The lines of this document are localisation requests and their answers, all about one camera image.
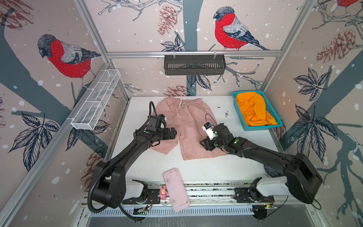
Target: gray plastic basket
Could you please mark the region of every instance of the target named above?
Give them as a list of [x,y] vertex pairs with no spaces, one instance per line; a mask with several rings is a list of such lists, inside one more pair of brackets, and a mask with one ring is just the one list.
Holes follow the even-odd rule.
[[221,75],[226,69],[223,54],[203,55],[166,55],[164,58],[165,75]]

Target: blue basket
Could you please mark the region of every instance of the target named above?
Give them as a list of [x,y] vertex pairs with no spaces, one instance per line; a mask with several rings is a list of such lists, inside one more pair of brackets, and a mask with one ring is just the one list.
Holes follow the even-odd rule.
[[[242,117],[241,111],[237,105],[237,101],[236,101],[236,97],[239,93],[244,93],[244,92],[256,92],[257,94],[260,94],[266,103],[266,110],[271,114],[271,116],[275,119],[277,125],[266,125],[266,126],[247,126],[245,123],[245,120]],[[255,131],[255,130],[266,130],[266,129],[271,129],[271,128],[276,128],[276,127],[281,127],[282,126],[282,121],[279,118],[279,116],[277,115],[276,111],[273,109],[270,101],[267,99],[265,93],[263,93],[262,91],[242,91],[242,92],[233,92],[232,93],[232,97],[233,97],[233,104],[234,107],[237,111],[238,114],[238,118],[240,119],[240,122],[242,124],[243,130],[245,131]]]

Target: pink plastic case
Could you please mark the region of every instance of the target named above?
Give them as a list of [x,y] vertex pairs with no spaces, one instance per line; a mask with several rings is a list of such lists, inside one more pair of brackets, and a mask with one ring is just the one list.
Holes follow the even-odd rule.
[[187,208],[189,206],[189,198],[178,169],[173,168],[164,172],[164,180],[173,210],[179,212]]

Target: orange garment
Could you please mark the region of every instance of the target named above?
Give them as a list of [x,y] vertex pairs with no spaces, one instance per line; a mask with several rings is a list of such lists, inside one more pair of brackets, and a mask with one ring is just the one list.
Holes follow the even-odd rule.
[[239,93],[236,101],[246,125],[277,125],[275,119],[266,110],[265,100],[260,94],[256,92]]

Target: white wire mesh basket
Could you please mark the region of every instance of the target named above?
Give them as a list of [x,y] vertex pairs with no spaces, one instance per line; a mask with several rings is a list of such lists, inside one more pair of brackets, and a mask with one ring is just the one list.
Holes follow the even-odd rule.
[[71,124],[75,129],[93,130],[95,128],[120,77],[120,72],[116,69],[105,70],[74,117]]

